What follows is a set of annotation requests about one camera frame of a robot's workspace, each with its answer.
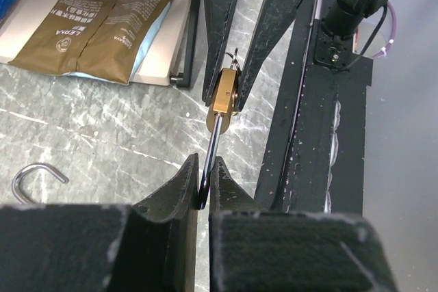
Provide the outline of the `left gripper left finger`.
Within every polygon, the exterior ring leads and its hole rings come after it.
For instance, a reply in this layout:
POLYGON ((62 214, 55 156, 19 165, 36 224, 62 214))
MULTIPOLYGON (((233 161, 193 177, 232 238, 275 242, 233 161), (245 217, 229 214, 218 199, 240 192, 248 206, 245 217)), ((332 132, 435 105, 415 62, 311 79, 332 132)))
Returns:
POLYGON ((2 291, 193 291, 198 155, 136 204, 4 204, 2 291))

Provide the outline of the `silver key with ring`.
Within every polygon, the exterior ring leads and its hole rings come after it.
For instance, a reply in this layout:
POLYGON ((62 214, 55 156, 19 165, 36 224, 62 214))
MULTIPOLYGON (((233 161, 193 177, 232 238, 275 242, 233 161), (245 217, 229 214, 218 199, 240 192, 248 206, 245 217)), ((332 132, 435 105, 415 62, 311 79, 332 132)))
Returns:
POLYGON ((228 55, 231 58, 231 64, 230 69, 235 70, 238 74, 241 73, 240 63, 237 60, 237 54, 238 54, 238 48, 236 47, 234 52, 226 52, 226 55, 228 55))

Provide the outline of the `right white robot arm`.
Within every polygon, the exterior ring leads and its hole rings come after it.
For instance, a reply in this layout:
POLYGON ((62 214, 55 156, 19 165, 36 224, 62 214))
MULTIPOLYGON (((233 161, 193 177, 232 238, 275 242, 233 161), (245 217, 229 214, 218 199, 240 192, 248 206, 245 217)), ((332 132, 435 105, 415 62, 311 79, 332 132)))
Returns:
MULTIPOLYGON (((337 0, 335 10, 324 19, 324 27, 331 34, 350 36, 362 18, 373 15, 388 0, 337 0)), ((213 102, 213 95, 220 76, 231 23, 237 0, 204 0, 207 23, 207 63, 202 100, 206 106, 213 102)), ((248 48, 244 67, 238 82, 236 111, 244 108, 261 65, 276 46, 287 28, 296 18, 303 0, 263 0, 255 30, 248 48)))

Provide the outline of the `small brass padlock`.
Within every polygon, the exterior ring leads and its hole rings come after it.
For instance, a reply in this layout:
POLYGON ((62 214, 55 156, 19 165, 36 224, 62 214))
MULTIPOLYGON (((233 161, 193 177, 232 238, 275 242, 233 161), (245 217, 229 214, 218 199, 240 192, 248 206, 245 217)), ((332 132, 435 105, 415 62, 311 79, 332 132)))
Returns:
POLYGON ((69 178, 55 166, 48 163, 32 163, 20 169, 12 179, 11 190, 21 204, 46 204, 46 178, 51 175, 62 184, 67 184, 69 178))

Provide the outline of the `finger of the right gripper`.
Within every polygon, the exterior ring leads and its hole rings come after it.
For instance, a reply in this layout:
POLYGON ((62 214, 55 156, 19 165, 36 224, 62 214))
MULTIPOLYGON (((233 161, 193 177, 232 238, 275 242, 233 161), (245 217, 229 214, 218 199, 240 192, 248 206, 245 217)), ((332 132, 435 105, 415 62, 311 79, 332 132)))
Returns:
POLYGON ((236 5, 237 0, 204 0, 208 50, 202 100, 206 106, 212 103, 236 5))
POLYGON ((294 22, 303 0, 263 0, 239 82, 239 110, 243 110, 267 56, 294 22))

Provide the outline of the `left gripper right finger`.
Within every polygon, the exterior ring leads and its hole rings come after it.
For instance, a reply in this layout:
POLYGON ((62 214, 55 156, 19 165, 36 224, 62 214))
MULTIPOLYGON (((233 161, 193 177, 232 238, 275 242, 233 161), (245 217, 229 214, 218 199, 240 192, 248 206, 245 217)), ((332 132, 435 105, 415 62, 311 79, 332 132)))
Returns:
POLYGON ((396 291, 381 239, 363 217, 267 211, 231 177, 211 173, 211 291, 396 291))

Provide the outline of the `large brass padlock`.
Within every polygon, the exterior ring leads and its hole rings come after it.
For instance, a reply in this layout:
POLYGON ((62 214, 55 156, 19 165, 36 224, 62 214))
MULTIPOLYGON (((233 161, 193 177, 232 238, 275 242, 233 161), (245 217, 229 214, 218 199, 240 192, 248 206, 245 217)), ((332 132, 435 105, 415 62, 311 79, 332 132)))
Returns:
POLYGON ((206 125, 211 133, 209 146, 205 158, 203 175, 198 189, 198 208, 204 209, 209 188, 211 172, 214 168, 220 136, 224 134, 230 125, 231 116, 234 112, 234 104, 237 98, 238 72, 232 68, 223 68, 220 78, 215 87, 212 103, 207 113, 206 125))

